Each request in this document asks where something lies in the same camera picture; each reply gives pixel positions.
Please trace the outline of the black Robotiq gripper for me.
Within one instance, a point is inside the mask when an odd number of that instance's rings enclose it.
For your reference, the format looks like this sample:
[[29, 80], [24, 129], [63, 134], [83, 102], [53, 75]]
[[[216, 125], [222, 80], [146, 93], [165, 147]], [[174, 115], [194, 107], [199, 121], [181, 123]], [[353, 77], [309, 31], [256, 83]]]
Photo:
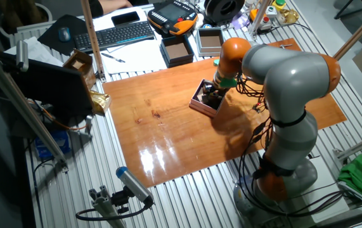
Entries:
[[202, 99], [204, 101], [221, 101], [228, 92], [228, 89], [218, 89], [213, 82], [204, 81], [202, 91]]

